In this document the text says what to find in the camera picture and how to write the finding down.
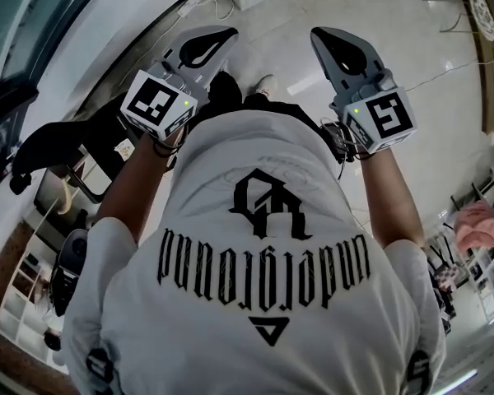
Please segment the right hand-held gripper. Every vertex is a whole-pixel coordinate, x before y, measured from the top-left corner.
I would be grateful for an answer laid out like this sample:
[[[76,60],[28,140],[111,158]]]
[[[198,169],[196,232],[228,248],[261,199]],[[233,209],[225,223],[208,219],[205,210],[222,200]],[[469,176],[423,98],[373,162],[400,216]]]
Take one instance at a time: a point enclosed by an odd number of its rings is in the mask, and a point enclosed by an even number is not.
[[[417,131],[407,92],[369,42],[334,28],[313,28],[310,41],[336,93],[330,108],[357,146],[374,154]]]

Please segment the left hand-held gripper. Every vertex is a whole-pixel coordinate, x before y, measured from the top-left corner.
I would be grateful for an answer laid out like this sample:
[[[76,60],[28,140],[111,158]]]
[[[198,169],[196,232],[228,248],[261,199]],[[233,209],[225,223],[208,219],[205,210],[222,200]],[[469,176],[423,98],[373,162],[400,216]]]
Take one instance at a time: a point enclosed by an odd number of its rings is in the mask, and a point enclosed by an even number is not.
[[[193,119],[207,102],[206,88],[238,40],[234,27],[184,30],[163,58],[137,72],[121,105],[134,126],[163,142]]]

